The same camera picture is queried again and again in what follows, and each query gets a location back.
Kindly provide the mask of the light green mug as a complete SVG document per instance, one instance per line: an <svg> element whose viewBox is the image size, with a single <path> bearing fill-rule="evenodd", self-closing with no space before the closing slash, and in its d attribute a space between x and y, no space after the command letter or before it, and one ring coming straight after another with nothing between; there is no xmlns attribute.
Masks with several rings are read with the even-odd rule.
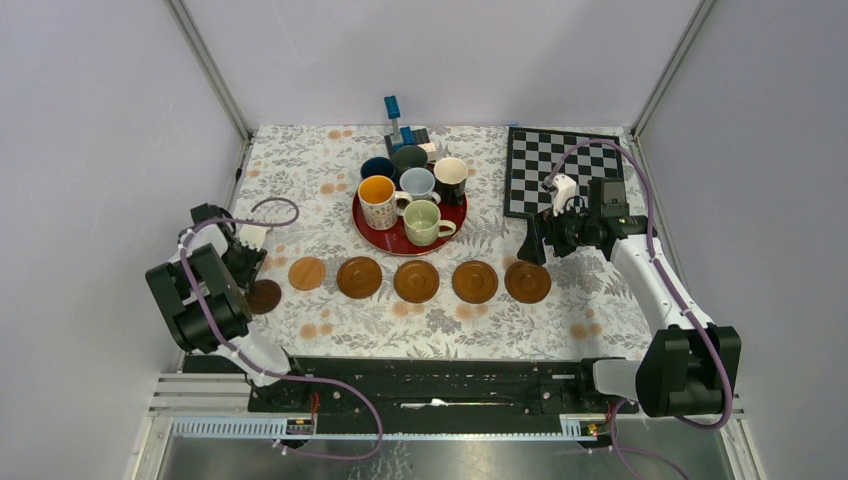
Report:
<svg viewBox="0 0 848 480"><path fill-rule="evenodd" d="M441 216L439 206L427 200L415 200L403 211L407 239L415 246L425 247L456 233L457 226Z"/></svg>

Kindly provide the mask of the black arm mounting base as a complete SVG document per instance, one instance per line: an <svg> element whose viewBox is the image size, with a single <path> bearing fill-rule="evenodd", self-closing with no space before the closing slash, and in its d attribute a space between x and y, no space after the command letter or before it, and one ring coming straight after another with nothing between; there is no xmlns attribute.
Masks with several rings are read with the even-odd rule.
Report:
<svg viewBox="0 0 848 480"><path fill-rule="evenodd" d="M590 384L588 361L295 358L331 384L249 381L251 413L284 416L283 435L371 440L595 439L618 399Z"/></svg>

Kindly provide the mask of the floral tablecloth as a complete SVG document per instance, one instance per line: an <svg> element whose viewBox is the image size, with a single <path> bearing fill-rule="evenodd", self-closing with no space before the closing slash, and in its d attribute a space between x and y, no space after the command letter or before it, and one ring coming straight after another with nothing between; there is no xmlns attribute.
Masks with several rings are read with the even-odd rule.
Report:
<svg viewBox="0 0 848 480"><path fill-rule="evenodd" d="M439 273L436 295L404 301L393 278L403 260L369 245L355 229L352 200L360 167L385 152L382 126L263 126L257 131L234 204L238 218L270 221L260 277L282 297L252 327L293 355L380 358L575 360L638 359L652 333L623 277L594 249L550 257L548 296L535 304L505 288L482 304L459 299L454 270L479 260L503 276L515 262L526 225L503 214L508 130L504 126L432 127L442 157L469 168L468 213L457 235L426 259ZM352 299L336 275L348 259L365 256L381 267L380 288ZM321 259L326 276L310 291L288 281L292 264Z"/></svg>

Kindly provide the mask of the black mug cream inside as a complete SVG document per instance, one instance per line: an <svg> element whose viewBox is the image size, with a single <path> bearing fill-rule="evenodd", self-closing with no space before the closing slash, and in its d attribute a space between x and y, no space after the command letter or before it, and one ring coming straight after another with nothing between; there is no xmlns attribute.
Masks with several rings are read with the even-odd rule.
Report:
<svg viewBox="0 0 848 480"><path fill-rule="evenodd" d="M434 164L433 175L436 181L434 191L440 196L443 204L465 203L468 167L464 161L454 157L438 160Z"/></svg>

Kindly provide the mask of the patterned mug orange inside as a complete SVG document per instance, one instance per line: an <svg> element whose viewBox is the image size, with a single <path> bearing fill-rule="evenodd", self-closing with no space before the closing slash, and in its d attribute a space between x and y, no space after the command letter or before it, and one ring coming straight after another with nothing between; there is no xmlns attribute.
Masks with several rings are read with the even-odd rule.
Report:
<svg viewBox="0 0 848 480"><path fill-rule="evenodd" d="M391 178L374 175L364 179L357 190L360 207L365 216L366 224L378 231L392 228L403 213L404 207L399 201L407 204L413 201L409 193L396 189Z"/></svg>

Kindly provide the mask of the aluminium rail frame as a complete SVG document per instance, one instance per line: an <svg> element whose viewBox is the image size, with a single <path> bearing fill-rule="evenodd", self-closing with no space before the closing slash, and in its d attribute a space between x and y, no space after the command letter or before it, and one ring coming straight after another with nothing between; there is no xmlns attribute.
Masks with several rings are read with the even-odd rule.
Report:
<svg viewBox="0 0 848 480"><path fill-rule="evenodd" d="M238 416L248 411L251 387L239 374L165 373L156 383L149 416ZM766 473L753 443L742 398L734 399L734 420L722 440L736 479L764 479Z"/></svg>

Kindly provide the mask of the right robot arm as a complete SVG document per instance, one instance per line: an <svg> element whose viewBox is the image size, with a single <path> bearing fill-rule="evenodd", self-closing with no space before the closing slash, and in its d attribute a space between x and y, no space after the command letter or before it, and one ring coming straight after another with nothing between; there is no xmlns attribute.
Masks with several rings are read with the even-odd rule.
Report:
<svg viewBox="0 0 848 480"><path fill-rule="evenodd" d="M596 248L624 278L653 332L640 361L582 361L573 386L577 405L597 412L614 397L637 402L650 417L691 422L715 415L714 425L723 426L732 411L741 339L734 328L716 325L686 292L651 217L631 214L623 179L592 180L586 199L565 174L544 188L553 204L528 219L519 259L543 265L546 248L557 257Z"/></svg>

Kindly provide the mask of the dark brown wooden coaster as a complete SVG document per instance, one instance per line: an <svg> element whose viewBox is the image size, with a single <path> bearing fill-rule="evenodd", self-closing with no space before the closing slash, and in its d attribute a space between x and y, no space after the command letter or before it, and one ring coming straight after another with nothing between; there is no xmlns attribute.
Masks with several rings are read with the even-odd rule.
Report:
<svg viewBox="0 0 848 480"><path fill-rule="evenodd" d="M277 307L281 297L281 287L269 279L257 280L245 293L249 310L254 315L271 312Z"/></svg>

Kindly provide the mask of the black and white chessboard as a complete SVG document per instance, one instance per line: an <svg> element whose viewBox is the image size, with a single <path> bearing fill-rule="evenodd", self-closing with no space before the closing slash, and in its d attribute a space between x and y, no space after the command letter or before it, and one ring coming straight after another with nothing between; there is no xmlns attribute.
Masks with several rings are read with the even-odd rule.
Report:
<svg viewBox="0 0 848 480"><path fill-rule="evenodd" d="M507 136L504 216L527 219L551 207L553 197L543 187L543 181L566 151L593 137L586 133L511 127ZM577 193L583 200L588 199L591 180L624 176L620 152L597 144L571 152L559 171L577 183Z"/></svg>

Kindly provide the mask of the dark green mug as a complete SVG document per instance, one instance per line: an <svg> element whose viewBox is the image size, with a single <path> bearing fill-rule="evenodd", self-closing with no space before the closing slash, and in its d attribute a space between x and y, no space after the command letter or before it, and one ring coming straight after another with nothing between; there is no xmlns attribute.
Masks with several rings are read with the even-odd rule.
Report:
<svg viewBox="0 0 848 480"><path fill-rule="evenodd" d="M392 164L398 176L412 168L423 168L427 165L428 153L418 145L407 145L397 149L391 157Z"/></svg>

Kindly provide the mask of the blue and black block toy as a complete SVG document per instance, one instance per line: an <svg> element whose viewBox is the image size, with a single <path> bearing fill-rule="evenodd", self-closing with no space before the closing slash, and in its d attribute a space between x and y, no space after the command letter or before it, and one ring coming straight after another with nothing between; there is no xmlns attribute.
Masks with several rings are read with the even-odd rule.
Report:
<svg viewBox="0 0 848 480"><path fill-rule="evenodd" d="M384 106L391 123L390 132L384 136L388 156L391 157L401 147L414 145L425 151L428 162L434 163L437 160L438 150L435 143L430 139L427 129L425 127L413 128L400 125L401 112L395 95L386 96Z"/></svg>

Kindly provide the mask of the red round tray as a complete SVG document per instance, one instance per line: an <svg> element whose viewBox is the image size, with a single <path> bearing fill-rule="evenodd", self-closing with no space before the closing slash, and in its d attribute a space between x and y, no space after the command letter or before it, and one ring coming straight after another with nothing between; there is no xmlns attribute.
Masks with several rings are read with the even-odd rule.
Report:
<svg viewBox="0 0 848 480"><path fill-rule="evenodd" d="M353 224L360 236L368 244L384 253L409 257L426 255L450 242L465 222L468 211L468 202L465 202L463 205L439 206L442 219L452 221L456 225L457 230L450 235L438 238L429 246L416 246L412 244L406 237L402 219L399 219L397 223L388 230L375 230L370 228L366 223L365 214L361 208L360 200L357 195L354 195L353 197L351 209Z"/></svg>

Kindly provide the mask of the dark blue mug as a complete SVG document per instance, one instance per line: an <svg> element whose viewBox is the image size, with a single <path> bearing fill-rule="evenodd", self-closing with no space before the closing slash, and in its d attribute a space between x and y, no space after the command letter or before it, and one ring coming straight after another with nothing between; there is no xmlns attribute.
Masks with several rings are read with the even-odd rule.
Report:
<svg viewBox="0 0 848 480"><path fill-rule="evenodd" d="M374 176L384 176L394 181L397 177L397 169L389 158L372 157L362 163L360 176L363 180Z"/></svg>

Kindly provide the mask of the light blue mug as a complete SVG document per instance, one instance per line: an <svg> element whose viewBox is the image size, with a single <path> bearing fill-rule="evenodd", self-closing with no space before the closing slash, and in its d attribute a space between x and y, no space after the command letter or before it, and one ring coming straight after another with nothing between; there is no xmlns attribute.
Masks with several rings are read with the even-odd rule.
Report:
<svg viewBox="0 0 848 480"><path fill-rule="evenodd" d="M399 186L413 200L428 200L435 204L441 202L441 196L435 191L436 179L433 173L424 167L406 170L400 176Z"/></svg>

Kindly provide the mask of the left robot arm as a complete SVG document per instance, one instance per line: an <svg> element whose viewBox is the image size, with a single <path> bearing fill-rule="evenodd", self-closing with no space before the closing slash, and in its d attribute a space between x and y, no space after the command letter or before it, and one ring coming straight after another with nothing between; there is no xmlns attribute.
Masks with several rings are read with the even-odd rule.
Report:
<svg viewBox="0 0 848 480"><path fill-rule="evenodd" d="M177 346L222 357L288 411L309 401L310 385L292 372L290 357L251 326L250 294L267 251L268 228L241 224L224 208L201 204L193 225L177 238L176 253L145 272L145 281Z"/></svg>

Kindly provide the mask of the light wooden coaster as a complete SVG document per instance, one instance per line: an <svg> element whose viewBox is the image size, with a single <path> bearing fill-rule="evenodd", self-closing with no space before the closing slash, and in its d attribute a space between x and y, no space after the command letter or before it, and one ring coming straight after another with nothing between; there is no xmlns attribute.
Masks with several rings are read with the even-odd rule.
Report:
<svg viewBox="0 0 848 480"><path fill-rule="evenodd" d="M310 291L321 286L325 276L326 267L321 259L303 257L296 260L290 267L288 281L296 290Z"/></svg>

